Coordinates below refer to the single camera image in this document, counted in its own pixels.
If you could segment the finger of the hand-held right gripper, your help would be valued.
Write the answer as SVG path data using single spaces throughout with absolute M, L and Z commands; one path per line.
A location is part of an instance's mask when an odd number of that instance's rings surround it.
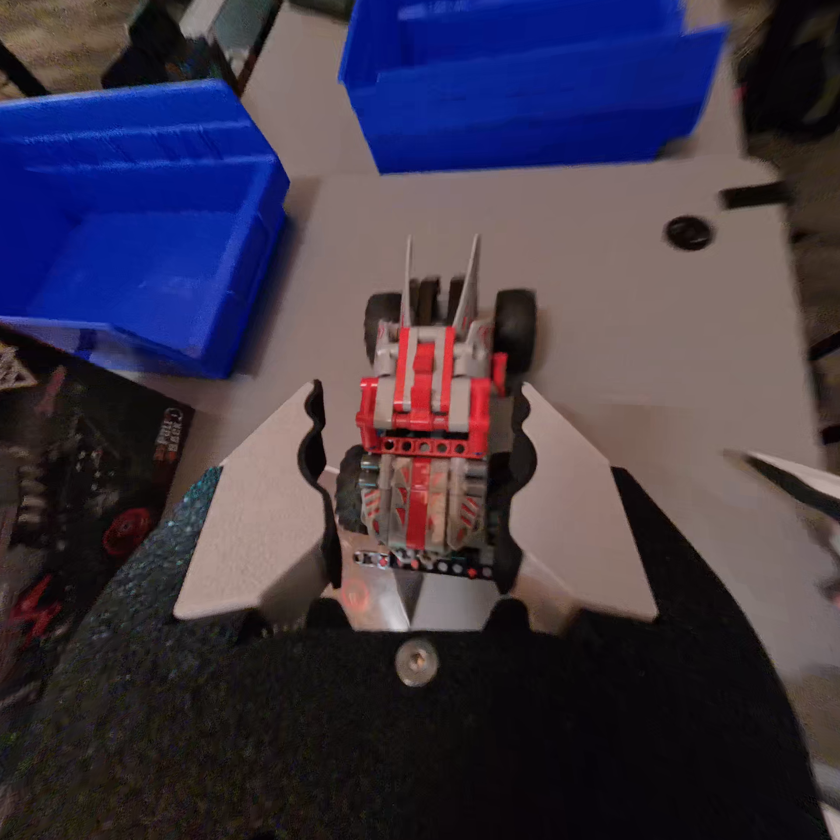
M 839 477 L 821 469 L 751 451 L 726 450 L 733 463 L 750 468 L 806 508 L 839 523 Z

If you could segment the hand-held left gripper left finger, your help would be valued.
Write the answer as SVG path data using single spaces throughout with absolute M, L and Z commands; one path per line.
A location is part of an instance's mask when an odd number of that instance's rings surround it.
M 342 550 L 329 493 L 320 380 L 306 382 L 222 464 L 173 607 L 182 622 L 255 611 L 297 623 L 328 585 Z

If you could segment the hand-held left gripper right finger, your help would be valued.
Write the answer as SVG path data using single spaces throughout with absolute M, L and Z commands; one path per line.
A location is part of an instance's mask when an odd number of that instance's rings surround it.
M 658 617 L 609 459 L 527 382 L 502 475 L 494 581 L 533 632 L 563 634 L 583 612 Z

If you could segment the red grey toy monster truck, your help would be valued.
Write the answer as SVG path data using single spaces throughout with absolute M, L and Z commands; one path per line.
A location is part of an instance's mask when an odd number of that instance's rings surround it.
M 439 276 L 372 295 L 364 313 L 371 374 L 360 383 L 360 443 L 343 457 L 334 501 L 360 566 L 492 581 L 508 593 L 522 562 L 510 534 L 517 482 L 491 432 L 534 356 L 534 292 L 497 293 L 480 309 L 479 235 L 440 307 Z

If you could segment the grey desk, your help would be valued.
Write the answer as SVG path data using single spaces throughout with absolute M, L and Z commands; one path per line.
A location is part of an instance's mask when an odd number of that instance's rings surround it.
M 837 667 L 833 561 L 725 456 L 823 466 L 782 211 L 721 207 L 721 190 L 774 179 L 737 149 L 726 70 L 675 160 L 381 177 L 338 83 L 345 33 L 283 7 L 249 79 L 242 102 L 290 177 L 287 228 L 237 374 L 154 381 L 196 409 L 171 503 L 311 378 L 336 465 L 358 437 L 367 298 L 402 285 L 408 235 L 416 271 L 443 280 L 480 235 L 481 299 L 537 292 L 535 388 L 656 500 L 783 676 Z M 682 215 L 714 226 L 711 245 L 665 242 Z

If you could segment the black desk grommet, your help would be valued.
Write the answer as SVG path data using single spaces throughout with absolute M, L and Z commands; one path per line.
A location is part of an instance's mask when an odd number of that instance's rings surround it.
M 663 234 L 665 242 L 672 248 L 696 252 L 711 245 L 715 228 L 704 217 L 682 215 L 669 220 Z

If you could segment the black toy set box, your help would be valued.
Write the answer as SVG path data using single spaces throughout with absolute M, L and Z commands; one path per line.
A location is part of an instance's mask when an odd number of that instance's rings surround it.
M 161 520 L 194 410 L 2 326 L 1 708 L 35 703 Z

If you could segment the blue plastic bin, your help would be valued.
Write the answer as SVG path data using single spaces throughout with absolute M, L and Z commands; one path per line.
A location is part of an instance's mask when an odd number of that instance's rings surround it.
M 650 162 L 728 35 L 681 2 L 356 2 L 339 68 L 381 174 Z
M 1 321 L 109 369 L 230 376 L 289 178 L 220 80 L 1 107 Z

